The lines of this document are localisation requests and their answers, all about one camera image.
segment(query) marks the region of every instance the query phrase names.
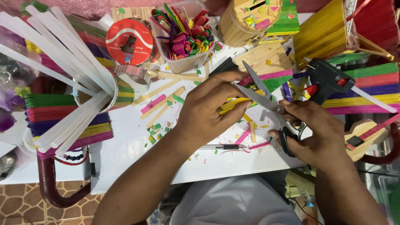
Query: plastic container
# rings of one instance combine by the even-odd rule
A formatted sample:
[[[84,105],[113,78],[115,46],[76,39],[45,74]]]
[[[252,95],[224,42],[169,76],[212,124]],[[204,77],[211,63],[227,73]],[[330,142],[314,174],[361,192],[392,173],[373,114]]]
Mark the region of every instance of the plastic container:
[[[177,2],[171,5],[168,5],[168,7],[174,6],[178,12],[182,11],[182,7],[185,8],[189,19],[193,19],[197,14],[199,14],[200,11],[205,10],[206,8],[203,6],[201,2],[198,0],[186,0],[183,2]],[[158,10],[161,10],[162,12],[166,12],[164,7],[159,7],[157,8]],[[169,34],[167,34],[165,31],[163,31],[160,27],[158,27],[154,22],[150,21],[151,28],[154,33],[154,37],[158,36],[165,36],[168,37]],[[207,59],[208,54],[214,49],[215,46],[215,41],[212,43],[208,51],[202,52],[200,54],[178,59],[178,60],[169,60],[166,57],[166,53],[164,48],[162,47],[163,39],[156,38],[156,44],[158,49],[160,50],[161,57],[168,63],[170,66],[171,70],[174,73],[182,73],[182,72],[187,72],[189,70],[194,69],[194,66],[197,65],[203,65]]]

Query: cylindrical container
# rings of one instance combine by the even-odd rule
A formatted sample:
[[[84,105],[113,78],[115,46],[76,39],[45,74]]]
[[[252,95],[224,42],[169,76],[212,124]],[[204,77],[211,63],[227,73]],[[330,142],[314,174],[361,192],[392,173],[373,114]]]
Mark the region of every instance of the cylindrical container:
[[[206,8],[199,2],[198,0],[186,0],[182,2],[177,2],[168,7],[174,6],[179,12],[184,8],[188,14],[189,19],[193,19],[199,12],[205,10]],[[163,7],[157,8],[163,12],[166,12]],[[160,27],[154,24],[154,22],[150,21],[151,28],[153,30],[154,36],[165,36],[168,37],[169,34],[163,31]],[[178,60],[170,60],[166,57],[166,50],[162,47],[164,40],[156,38],[156,44],[158,49],[160,50],[161,57],[168,63],[171,70],[174,73],[183,73],[189,70],[192,70],[195,65],[203,65],[207,59],[208,54],[214,49],[215,42],[210,45],[208,51],[202,52],[200,54],[178,59]]]
[[[115,83],[114,83],[115,93],[114,93],[113,98],[110,100],[110,102],[101,109],[99,114],[105,113],[107,111],[114,110],[117,108],[122,108],[122,107],[128,106],[133,102],[133,99],[135,97],[135,92],[128,83],[126,83],[121,78],[115,76],[112,73],[110,73],[110,76],[112,76],[115,81]],[[73,92],[77,93],[74,95],[74,99],[75,99],[75,102],[78,104],[78,106],[81,106],[83,103],[85,103],[86,101],[91,99],[90,95],[85,94],[81,91],[78,91],[75,88],[73,89]]]
[[[220,17],[218,34],[224,44],[242,47],[261,36],[279,19],[282,0],[231,0]]]
[[[106,46],[111,57],[122,65],[143,66],[160,56],[149,22],[140,18],[115,22],[107,32]]]

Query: black scissor handle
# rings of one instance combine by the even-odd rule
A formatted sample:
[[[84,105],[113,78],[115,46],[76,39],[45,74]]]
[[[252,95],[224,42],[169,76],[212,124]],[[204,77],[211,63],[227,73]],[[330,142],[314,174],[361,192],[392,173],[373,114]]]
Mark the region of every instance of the black scissor handle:
[[[286,155],[295,158],[294,154],[292,154],[292,152],[289,149],[287,137],[291,137],[294,140],[299,141],[298,136],[292,133],[289,130],[289,128],[282,127],[282,129],[279,131],[279,138],[280,138],[280,143],[282,145],[282,149],[286,153]]]

